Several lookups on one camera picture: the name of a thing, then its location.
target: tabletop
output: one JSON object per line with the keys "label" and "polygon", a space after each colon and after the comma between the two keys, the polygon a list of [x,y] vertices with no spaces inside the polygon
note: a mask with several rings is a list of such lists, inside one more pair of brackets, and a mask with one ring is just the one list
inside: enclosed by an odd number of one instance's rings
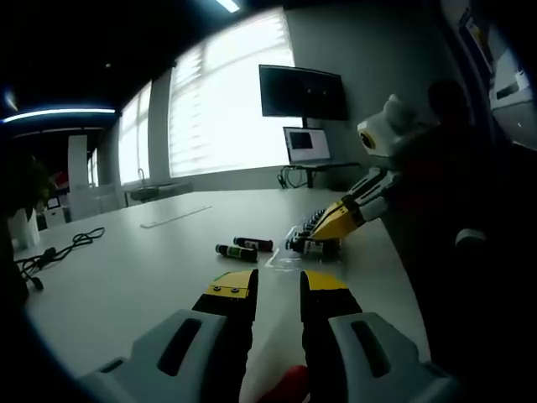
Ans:
{"label": "tabletop", "polygon": [[[32,290],[27,313],[50,351],[78,377],[129,357],[137,338],[175,311],[192,308],[217,276],[257,267],[253,346],[241,391],[242,401],[254,400],[290,365],[305,364],[300,270],[279,267],[272,254],[260,254],[256,264],[223,258],[215,245],[250,237],[278,246],[292,226],[341,196],[314,189],[197,192],[47,229],[36,248],[16,259],[64,248],[77,233],[106,232],[38,273],[45,288]],[[412,286],[380,220],[345,238],[340,263],[317,263],[315,270],[345,281],[364,311],[412,340],[422,361],[430,358]]]}

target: black screen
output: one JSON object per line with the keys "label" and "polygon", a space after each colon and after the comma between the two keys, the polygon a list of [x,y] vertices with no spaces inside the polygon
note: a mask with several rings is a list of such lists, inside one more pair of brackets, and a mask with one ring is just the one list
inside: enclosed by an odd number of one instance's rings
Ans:
{"label": "black screen", "polygon": [[292,149],[313,149],[311,136],[307,132],[289,132]]}
{"label": "black screen", "polygon": [[263,116],[347,120],[341,76],[322,71],[259,65]]}

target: fluorescent light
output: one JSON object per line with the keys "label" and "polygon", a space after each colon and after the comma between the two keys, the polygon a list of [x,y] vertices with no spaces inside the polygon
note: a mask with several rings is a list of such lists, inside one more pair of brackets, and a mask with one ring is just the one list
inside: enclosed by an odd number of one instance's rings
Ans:
{"label": "fluorescent light", "polygon": [[67,109],[50,109],[48,111],[35,111],[28,113],[21,113],[20,115],[11,116],[3,119],[4,123],[11,122],[17,119],[31,118],[33,116],[52,115],[54,113],[115,113],[113,109],[91,109],[85,107],[75,107]]}
{"label": "fluorescent light", "polygon": [[17,134],[13,136],[12,139],[17,139],[19,137],[32,136],[34,134],[43,134],[43,133],[54,133],[54,132],[74,132],[76,130],[102,130],[103,128],[48,128],[46,130],[38,130],[37,132],[28,132]]}
{"label": "fluorescent light", "polygon": [[3,98],[10,108],[12,108],[14,111],[18,111],[17,105],[15,105],[15,94],[13,94],[12,91],[7,90]]}
{"label": "fluorescent light", "polygon": [[227,11],[230,13],[235,13],[239,10],[238,5],[233,2],[233,0],[217,0]]}

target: faucet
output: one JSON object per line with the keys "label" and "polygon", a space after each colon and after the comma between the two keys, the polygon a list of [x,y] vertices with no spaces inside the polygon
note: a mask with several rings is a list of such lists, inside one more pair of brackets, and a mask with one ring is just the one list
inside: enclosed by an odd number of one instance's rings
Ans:
{"label": "faucet", "polygon": [[138,176],[140,176],[140,172],[142,172],[142,187],[145,188],[145,174],[142,168],[138,168]]}

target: black cable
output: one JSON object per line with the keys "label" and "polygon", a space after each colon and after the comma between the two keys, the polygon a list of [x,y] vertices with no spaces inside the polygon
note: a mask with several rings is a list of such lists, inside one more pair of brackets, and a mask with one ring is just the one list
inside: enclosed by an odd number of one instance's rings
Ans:
{"label": "black cable", "polygon": [[20,268],[21,275],[25,277],[26,281],[31,281],[35,288],[43,290],[43,283],[37,277],[34,277],[35,273],[41,271],[47,264],[52,262],[59,262],[72,252],[73,249],[80,246],[89,245],[93,243],[94,239],[99,239],[104,235],[104,227],[95,228],[89,233],[78,233],[73,237],[73,244],[63,248],[60,252],[56,252],[55,248],[48,248],[43,254],[32,256],[30,258],[15,260],[15,264],[22,264]]}
{"label": "black cable", "polygon": [[303,170],[300,171],[300,178],[299,178],[299,184],[298,184],[298,185],[294,185],[294,184],[291,183],[291,181],[289,181],[289,183],[291,184],[291,186],[293,186],[293,189],[298,189],[299,187],[302,187],[302,186],[307,185],[308,181],[304,181],[304,182],[302,182],[302,177],[303,177],[302,173],[303,173],[303,172],[304,172]]}
{"label": "black cable", "polygon": [[287,168],[288,168],[287,166],[282,167],[282,169],[279,170],[279,174],[277,176],[279,185],[282,187],[282,189],[287,189],[287,181],[285,180],[285,177],[284,177],[284,172]]}
{"label": "black cable", "polygon": [[[302,172],[303,170],[300,171],[300,179],[302,179]],[[306,173],[306,180],[304,182],[302,182],[301,184],[297,185],[297,188],[298,187],[302,187],[302,186],[306,186],[308,184],[308,180],[307,180],[307,173]]]}
{"label": "black cable", "polygon": [[285,183],[289,184],[289,186],[291,187],[295,187],[295,185],[293,185],[293,182],[291,182],[289,180],[289,172],[291,171],[290,168],[288,168],[286,171],[285,171]]}

